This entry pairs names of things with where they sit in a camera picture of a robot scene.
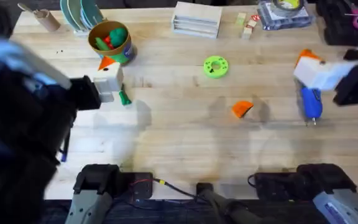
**green disc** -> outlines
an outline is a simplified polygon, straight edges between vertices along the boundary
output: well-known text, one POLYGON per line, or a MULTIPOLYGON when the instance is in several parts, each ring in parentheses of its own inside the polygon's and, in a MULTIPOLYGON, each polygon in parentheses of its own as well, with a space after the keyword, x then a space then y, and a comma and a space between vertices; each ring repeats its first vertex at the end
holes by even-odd
POLYGON ((213 55, 204 61, 204 72, 210 78, 221 78, 229 70, 229 63, 226 59, 213 55))

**orange and white object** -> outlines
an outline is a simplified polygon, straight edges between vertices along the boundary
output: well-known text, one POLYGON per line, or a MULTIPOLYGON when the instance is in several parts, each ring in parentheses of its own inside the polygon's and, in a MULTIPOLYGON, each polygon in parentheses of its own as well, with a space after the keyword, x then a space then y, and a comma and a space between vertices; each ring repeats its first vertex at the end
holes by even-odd
POLYGON ((326 91, 335 89, 356 65, 358 60, 325 62, 306 49, 301 52, 293 74, 306 87, 326 91))

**wooden tabletop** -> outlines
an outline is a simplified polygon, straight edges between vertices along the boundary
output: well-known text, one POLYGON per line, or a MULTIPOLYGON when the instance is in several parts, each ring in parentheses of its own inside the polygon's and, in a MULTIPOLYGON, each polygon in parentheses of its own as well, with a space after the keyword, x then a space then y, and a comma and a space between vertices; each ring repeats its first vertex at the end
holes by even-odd
MULTIPOLYGON (((247 18, 256 6, 224 7, 218 39, 174 34, 173 9, 102 10, 124 23, 137 57, 124 67, 131 106, 116 101, 100 110, 79 112, 71 131, 68 162, 58 168, 47 199, 72 198, 86 164, 118 164, 124 171, 150 171, 177 187, 195 192, 197 182, 212 182, 226 197, 256 198, 247 177, 256 171, 281 171, 305 163, 334 163, 358 185, 358 106, 340 108, 334 92, 323 93, 322 120, 306 127, 298 109, 293 69, 302 49, 339 60, 346 47, 321 38, 321 19, 303 29, 263 31, 240 39, 239 12, 247 18), (220 55, 230 64, 221 79, 208 78, 203 62, 220 55), (255 105, 244 119, 231 106, 255 105)), ((68 77, 94 77, 99 57, 86 39, 62 23, 48 33, 23 12, 12 39, 23 43, 68 77)), ((155 184, 153 198, 186 198, 155 184)))

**black clamp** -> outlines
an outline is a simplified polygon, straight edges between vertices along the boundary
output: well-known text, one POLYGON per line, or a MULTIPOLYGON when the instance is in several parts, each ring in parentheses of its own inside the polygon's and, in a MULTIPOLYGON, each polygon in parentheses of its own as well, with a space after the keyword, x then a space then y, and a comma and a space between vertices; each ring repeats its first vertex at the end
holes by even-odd
POLYGON ((107 192, 111 197, 121 194, 127 189, 123 175, 117 165, 86 165, 78 174, 74 194, 82 190, 97 190, 98 195, 107 192))

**blue glue gun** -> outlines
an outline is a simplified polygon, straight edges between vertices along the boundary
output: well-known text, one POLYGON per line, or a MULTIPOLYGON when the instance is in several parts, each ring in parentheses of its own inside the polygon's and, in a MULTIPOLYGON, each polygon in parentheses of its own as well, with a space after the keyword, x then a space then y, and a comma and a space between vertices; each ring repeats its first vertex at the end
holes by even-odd
POLYGON ((303 100, 303 111, 306 118, 311 119, 316 124, 316 119, 323 113, 323 104, 321 102, 321 92, 315 89, 303 87, 301 89, 303 100))

